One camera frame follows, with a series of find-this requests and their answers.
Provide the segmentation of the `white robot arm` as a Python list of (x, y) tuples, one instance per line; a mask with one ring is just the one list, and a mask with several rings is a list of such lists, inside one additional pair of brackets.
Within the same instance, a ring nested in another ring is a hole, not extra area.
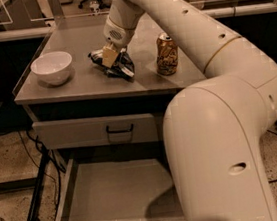
[(164, 114), (163, 140), (186, 221), (277, 221), (259, 140), (277, 119), (277, 63), (184, 0), (113, 0), (111, 66), (148, 14), (205, 75)]

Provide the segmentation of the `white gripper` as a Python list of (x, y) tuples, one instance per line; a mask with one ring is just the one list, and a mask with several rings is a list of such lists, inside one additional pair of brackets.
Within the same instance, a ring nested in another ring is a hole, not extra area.
[(103, 66), (111, 68), (119, 55), (118, 48), (124, 48), (132, 40), (135, 32), (135, 21), (127, 15), (113, 17), (108, 15), (103, 28), (108, 43), (103, 47)]

